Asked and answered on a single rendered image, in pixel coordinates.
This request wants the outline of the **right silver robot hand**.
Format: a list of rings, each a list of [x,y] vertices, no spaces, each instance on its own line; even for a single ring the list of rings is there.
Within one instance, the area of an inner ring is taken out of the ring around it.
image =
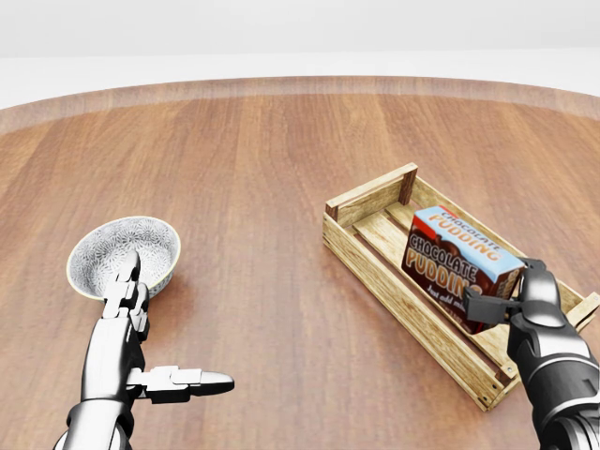
[[[517,297],[504,300],[466,288],[463,301],[470,320],[509,325],[507,354],[517,364],[533,417],[543,422],[596,404],[600,366],[562,312],[555,277],[540,260],[522,261]]]

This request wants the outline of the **chocolate pudding box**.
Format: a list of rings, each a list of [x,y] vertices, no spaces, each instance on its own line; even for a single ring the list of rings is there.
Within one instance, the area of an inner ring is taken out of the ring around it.
[[[469,334],[489,329],[471,321],[463,289],[507,299],[524,262],[483,232],[437,205],[414,213],[402,270]]]

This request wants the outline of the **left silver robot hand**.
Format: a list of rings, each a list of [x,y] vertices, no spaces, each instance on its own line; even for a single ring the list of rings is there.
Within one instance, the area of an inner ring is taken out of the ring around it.
[[[130,251],[104,292],[105,306],[90,341],[82,373],[81,400],[137,398],[154,404],[187,402],[234,389],[231,376],[178,366],[144,369],[142,343],[150,328],[149,291],[139,281],[141,259]]]

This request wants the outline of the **wooden slat tray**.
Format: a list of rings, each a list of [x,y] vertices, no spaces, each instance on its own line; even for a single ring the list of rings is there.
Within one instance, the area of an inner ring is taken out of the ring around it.
[[[520,383],[508,357],[508,328],[465,332],[401,268],[413,213],[441,204],[491,237],[523,253],[441,194],[408,163],[327,201],[324,243],[465,390],[482,411],[496,407]]]

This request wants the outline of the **grey patterned bowl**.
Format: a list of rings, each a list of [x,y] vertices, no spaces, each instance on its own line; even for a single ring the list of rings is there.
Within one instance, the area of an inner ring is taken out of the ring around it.
[[[131,250],[141,259],[140,281],[156,296],[173,277],[181,240],[169,223],[155,217],[122,217],[87,234],[67,260],[69,284],[85,297],[102,300]]]

